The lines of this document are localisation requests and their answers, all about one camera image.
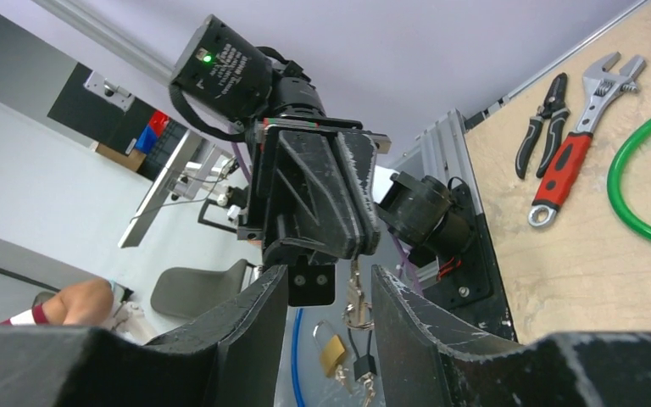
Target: person's leg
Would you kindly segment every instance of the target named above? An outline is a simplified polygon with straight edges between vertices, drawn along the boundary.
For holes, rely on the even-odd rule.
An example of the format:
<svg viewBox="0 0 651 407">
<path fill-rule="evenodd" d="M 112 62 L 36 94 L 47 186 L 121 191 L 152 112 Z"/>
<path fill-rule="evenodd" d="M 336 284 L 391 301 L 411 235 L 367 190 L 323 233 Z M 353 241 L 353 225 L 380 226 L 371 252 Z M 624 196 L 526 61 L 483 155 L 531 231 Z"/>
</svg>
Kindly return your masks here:
<svg viewBox="0 0 651 407">
<path fill-rule="evenodd" d="M 111 284 L 95 278 L 64 288 L 42 308 L 51 325 L 98 326 L 109 317 L 113 303 Z"/>
</svg>

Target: red wire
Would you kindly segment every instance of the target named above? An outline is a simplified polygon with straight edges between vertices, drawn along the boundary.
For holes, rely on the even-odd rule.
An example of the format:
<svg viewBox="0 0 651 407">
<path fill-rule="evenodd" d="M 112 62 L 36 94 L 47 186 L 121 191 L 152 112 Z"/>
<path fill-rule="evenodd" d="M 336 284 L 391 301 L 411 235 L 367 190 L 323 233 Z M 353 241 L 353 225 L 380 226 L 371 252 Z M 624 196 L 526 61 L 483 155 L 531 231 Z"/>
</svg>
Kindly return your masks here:
<svg viewBox="0 0 651 407">
<path fill-rule="evenodd" d="M 458 267 L 460 267 L 460 265 L 463 264 L 463 262 L 460 261 L 460 259 L 458 259 L 458 262 L 455 265 L 448 267 L 454 261 L 455 261 L 455 257 L 453 256 L 450 260 L 448 260 L 447 263 L 440 266 L 440 268 L 438 269 L 438 275 L 436 277 L 437 282 L 439 282 L 446 274 L 457 269 Z"/>
</svg>

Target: wooden table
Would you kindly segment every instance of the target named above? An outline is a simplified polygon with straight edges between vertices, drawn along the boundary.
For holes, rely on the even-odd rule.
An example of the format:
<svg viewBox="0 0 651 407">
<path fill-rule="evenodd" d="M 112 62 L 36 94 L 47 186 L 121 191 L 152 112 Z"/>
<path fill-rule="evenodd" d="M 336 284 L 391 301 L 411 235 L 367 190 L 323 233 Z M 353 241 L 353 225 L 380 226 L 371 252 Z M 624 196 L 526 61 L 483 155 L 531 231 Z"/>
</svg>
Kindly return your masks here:
<svg viewBox="0 0 651 407">
<path fill-rule="evenodd" d="M 637 79 L 642 92 L 626 93 L 606 110 L 564 208 L 550 228 L 535 230 L 527 214 L 539 186 L 535 169 L 545 130 L 525 181 L 515 175 L 514 164 L 528 118 L 543 102 L 550 81 L 564 71 L 570 76 L 571 111 L 565 130 L 572 129 L 585 103 L 582 72 L 614 51 L 622 54 L 615 72 L 635 54 L 647 60 Z M 606 192 L 612 158 L 650 117 L 651 2 L 468 133 L 470 158 L 521 342 L 556 331 L 651 331 L 651 242 L 625 227 Z M 651 224 L 651 139 L 633 156 L 623 185 L 633 211 Z"/>
</svg>

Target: gray chair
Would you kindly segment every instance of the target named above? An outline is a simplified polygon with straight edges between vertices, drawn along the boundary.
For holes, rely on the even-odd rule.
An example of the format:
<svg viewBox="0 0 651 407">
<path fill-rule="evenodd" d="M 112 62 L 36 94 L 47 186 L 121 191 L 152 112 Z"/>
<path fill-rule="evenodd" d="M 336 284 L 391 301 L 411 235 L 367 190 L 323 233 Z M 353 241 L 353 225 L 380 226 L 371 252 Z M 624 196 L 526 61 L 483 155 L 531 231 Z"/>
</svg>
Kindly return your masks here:
<svg viewBox="0 0 651 407">
<path fill-rule="evenodd" d="M 192 320 L 241 292 L 246 269 L 238 260 L 226 271 L 174 267 L 161 274 L 151 295 L 151 307 L 164 315 Z"/>
</svg>

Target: red wrench handle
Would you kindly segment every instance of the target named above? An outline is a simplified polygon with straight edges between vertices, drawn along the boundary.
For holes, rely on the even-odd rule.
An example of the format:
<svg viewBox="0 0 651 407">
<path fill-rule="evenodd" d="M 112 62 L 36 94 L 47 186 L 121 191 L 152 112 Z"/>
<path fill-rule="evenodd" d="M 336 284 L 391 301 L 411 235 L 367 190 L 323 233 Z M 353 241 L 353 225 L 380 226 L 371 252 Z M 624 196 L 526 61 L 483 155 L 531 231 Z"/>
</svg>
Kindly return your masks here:
<svg viewBox="0 0 651 407">
<path fill-rule="evenodd" d="M 545 176 L 540 182 L 532 204 L 545 205 L 560 210 L 570 195 L 570 188 L 580 173 L 582 162 L 585 161 L 587 149 L 593 141 L 591 132 L 570 132 L 555 154 Z"/>
</svg>

